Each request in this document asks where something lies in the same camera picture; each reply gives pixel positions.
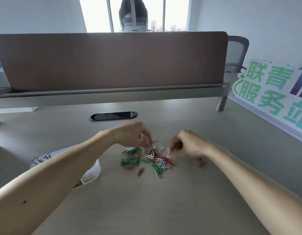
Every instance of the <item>hand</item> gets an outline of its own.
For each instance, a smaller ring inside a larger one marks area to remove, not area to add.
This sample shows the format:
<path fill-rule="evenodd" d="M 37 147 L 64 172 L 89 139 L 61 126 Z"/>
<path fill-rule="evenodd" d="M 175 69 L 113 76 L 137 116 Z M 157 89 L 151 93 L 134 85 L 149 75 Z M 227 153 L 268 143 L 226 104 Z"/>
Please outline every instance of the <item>hand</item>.
<path fill-rule="evenodd" d="M 218 145 L 201 138 L 192 131 L 182 130 L 177 134 L 169 147 L 168 158 L 208 156 Z"/>
<path fill-rule="evenodd" d="M 141 121 L 118 126 L 110 131 L 114 137 L 114 143 L 125 147 L 138 146 L 143 149 L 151 149 L 151 133 Z"/>

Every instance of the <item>right arm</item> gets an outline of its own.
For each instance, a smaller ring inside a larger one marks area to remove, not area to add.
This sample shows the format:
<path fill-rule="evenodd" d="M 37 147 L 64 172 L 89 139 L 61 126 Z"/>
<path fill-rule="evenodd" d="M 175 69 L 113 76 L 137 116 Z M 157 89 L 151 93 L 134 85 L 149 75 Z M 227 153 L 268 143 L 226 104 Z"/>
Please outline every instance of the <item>right arm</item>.
<path fill-rule="evenodd" d="M 245 164 L 226 148 L 182 130 L 173 138 L 169 158 L 207 156 L 228 177 L 272 235 L 302 235 L 302 198 Z"/>

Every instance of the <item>black hair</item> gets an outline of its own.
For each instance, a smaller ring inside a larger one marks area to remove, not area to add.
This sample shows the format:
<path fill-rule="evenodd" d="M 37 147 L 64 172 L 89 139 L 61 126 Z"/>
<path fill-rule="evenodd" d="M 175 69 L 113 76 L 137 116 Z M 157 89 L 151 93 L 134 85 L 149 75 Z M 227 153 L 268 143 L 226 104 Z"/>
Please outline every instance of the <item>black hair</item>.
<path fill-rule="evenodd" d="M 134 0 L 136 17 L 147 17 L 148 11 L 142 0 Z M 130 0 L 122 0 L 121 8 L 119 9 L 119 17 L 122 19 L 125 15 L 131 14 Z"/>

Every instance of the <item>building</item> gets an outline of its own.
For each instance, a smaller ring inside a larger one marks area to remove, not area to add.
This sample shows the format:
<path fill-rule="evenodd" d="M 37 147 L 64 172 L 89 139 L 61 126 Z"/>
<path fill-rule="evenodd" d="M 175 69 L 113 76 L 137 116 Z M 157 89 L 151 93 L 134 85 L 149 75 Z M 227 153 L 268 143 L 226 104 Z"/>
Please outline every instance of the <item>building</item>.
<path fill-rule="evenodd" d="M 176 25 L 171 26 L 171 31 L 176 31 Z"/>
<path fill-rule="evenodd" d="M 156 21 L 151 21 L 151 30 L 156 31 Z"/>

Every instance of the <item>white headset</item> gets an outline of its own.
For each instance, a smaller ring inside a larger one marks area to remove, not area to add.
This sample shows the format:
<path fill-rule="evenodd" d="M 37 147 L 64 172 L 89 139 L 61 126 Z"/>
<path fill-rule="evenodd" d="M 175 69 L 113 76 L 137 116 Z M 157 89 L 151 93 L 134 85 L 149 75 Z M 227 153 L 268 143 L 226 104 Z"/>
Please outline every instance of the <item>white headset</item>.
<path fill-rule="evenodd" d="M 132 18 L 121 18 L 119 16 L 119 21 L 121 22 L 121 27 L 123 32 L 147 32 L 148 30 L 148 16 L 136 17 L 135 1 L 130 0 L 131 16 Z"/>

